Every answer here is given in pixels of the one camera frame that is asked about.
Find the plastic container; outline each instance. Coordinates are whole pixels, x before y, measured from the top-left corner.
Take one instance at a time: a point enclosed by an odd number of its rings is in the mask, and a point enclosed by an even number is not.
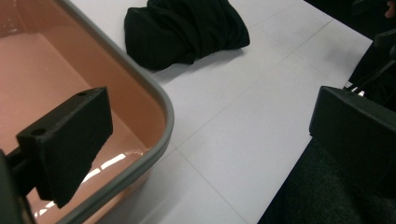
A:
[[[174,114],[163,90],[70,2],[0,1],[0,148],[71,95],[106,86],[114,133],[62,209],[28,195],[37,223],[94,222],[149,176]]]

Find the black fabric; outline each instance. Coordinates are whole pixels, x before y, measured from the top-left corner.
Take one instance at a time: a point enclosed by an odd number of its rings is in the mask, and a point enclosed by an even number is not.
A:
[[[148,0],[147,7],[128,9],[124,30],[127,53],[154,70],[250,43],[227,0]]]
[[[259,224],[396,223],[396,201],[369,194],[317,141],[297,161]]]

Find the white table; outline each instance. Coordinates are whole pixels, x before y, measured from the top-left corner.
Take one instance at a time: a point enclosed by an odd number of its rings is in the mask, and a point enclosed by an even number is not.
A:
[[[72,0],[120,48],[128,7]],[[257,223],[310,140],[320,86],[341,88],[371,44],[302,0],[231,0],[247,48],[150,72],[176,123],[148,181],[102,223]]]

